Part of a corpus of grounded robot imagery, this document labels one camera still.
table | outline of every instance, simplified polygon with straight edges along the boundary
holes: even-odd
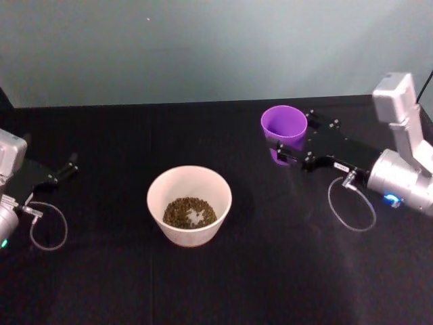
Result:
[[[63,249],[32,247],[24,219],[0,251],[1,323],[431,324],[431,220],[368,193],[377,225],[343,228],[326,196],[337,171],[272,162],[259,119],[276,104],[394,148],[369,96],[15,110],[2,127],[32,134],[29,158],[56,168],[77,151],[80,174],[48,197],[68,218]],[[200,248],[171,244],[146,207],[153,179],[177,165],[214,169],[232,189],[227,219]],[[348,221],[369,222],[354,194],[340,195]],[[61,235],[60,222],[40,222]]]

white bowl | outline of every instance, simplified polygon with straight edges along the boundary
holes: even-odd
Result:
[[[179,229],[163,222],[165,209],[177,198],[205,200],[214,209],[216,221],[197,229]],[[231,207],[229,184],[215,171],[200,166],[180,166],[159,175],[147,191],[147,207],[165,236],[175,244],[196,247],[211,240]]]

plastic cup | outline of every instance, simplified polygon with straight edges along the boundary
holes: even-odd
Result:
[[[216,221],[197,229],[179,229],[163,221],[166,207],[178,198],[205,200],[214,209]],[[156,223],[173,243],[196,247],[207,243],[219,230],[231,207],[229,184],[217,172],[200,166],[180,166],[159,175],[147,191],[147,207]]]
[[[299,109],[286,105],[271,107],[263,113],[261,125],[266,138],[271,137],[294,149],[302,149],[308,121]],[[277,164],[288,165],[278,160],[276,150],[270,149],[270,152]]]

wall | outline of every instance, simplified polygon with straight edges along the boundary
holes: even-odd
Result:
[[[419,91],[432,17],[431,0],[0,0],[0,86],[17,107],[365,94],[389,71]]]

white cable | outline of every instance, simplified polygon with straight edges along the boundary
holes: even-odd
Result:
[[[347,224],[347,223],[346,223],[346,222],[345,222],[345,221],[344,221],[344,220],[339,216],[339,214],[338,214],[337,211],[335,210],[334,206],[332,205],[332,201],[331,201],[331,189],[332,189],[332,187],[334,186],[334,184],[335,184],[337,181],[340,181],[341,179],[343,179],[343,177],[337,177],[337,178],[335,178],[335,180],[333,180],[333,181],[330,183],[329,188],[327,189],[327,200],[328,200],[328,202],[329,202],[329,207],[331,208],[333,214],[337,217],[338,221],[341,222],[341,223],[343,224],[344,227],[346,227],[346,228],[352,230],[353,232],[366,232],[366,231],[372,229],[372,228],[375,226],[375,224],[376,224],[376,219],[377,219],[376,211],[374,210],[373,205],[371,205],[371,203],[370,203],[370,201],[368,200],[368,198],[366,198],[365,195],[364,195],[362,192],[360,192],[358,189],[356,189],[354,192],[356,192],[356,193],[357,193],[357,194],[358,194],[358,195],[359,195],[359,196],[360,196],[360,197],[365,201],[365,203],[367,203],[368,207],[370,208],[371,214],[372,214],[372,216],[373,216],[373,221],[371,222],[371,225],[369,225],[368,227],[363,228],[363,229],[354,228],[354,227],[348,225],[348,224]]]
[[[65,236],[64,236],[62,242],[60,244],[58,244],[57,246],[54,246],[54,247],[44,247],[44,246],[40,245],[39,243],[37,243],[37,241],[33,237],[33,230],[35,228],[36,222],[32,222],[32,225],[30,227],[30,240],[32,241],[32,243],[37,248],[41,249],[42,251],[48,251],[48,252],[52,252],[52,251],[58,250],[60,247],[62,247],[65,244],[66,239],[68,238],[68,222],[66,221],[66,218],[65,218],[64,214],[57,207],[55,207],[55,206],[53,206],[52,204],[49,204],[49,203],[30,201],[28,204],[43,205],[45,207],[52,208],[52,209],[54,209],[55,211],[57,211],[59,213],[59,215],[62,218],[62,221],[63,221],[63,223],[65,225]]]

